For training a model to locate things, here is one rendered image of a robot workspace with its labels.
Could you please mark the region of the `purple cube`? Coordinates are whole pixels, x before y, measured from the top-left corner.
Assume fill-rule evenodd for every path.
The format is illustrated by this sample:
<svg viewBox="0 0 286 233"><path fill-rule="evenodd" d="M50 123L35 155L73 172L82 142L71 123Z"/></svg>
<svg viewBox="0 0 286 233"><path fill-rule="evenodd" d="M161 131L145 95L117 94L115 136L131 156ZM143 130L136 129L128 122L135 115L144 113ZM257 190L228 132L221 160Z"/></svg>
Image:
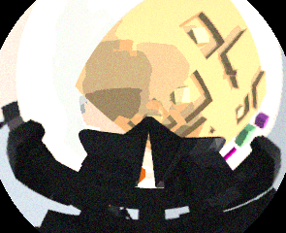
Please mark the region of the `purple cube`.
<svg viewBox="0 0 286 233"><path fill-rule="evenodd" d="M266 116L266 113L258 113L254 124L260 129L266 129L267 121L270 121L270 116Z"/></svg>

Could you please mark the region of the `magenta rectangular block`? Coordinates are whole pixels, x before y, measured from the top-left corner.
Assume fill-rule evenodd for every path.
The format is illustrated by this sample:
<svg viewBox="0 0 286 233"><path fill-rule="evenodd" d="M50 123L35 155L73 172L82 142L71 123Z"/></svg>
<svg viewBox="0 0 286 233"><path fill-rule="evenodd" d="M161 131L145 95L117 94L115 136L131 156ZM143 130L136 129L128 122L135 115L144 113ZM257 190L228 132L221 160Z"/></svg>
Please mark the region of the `magenta rectangular block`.
<svg viewBox="0 0 286 233"><path fill-rule="evenodd" d="M237 150L236 147L232 148L232 150L229 150L228 154L224 155L225 158L224 160L227 160L227 158L231 158L231 155L235 154L236 150Z"/></svg>

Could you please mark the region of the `green block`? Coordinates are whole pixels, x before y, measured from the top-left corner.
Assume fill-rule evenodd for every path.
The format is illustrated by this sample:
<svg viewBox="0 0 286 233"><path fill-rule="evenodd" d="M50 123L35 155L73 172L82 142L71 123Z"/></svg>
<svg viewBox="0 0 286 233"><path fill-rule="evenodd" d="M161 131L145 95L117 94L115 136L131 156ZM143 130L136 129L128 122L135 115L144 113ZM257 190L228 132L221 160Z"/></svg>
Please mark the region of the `green block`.
<svg viewBox="0 0 286 233"><path fill-rule="evenodd" d="M252 124L247 124L246 127L242 128L236 138L235 144L237 144L237 147L243 148L244 145L250 143L251 137L254 136L256 128L258 127L255 127L255 125Z"/></svg>

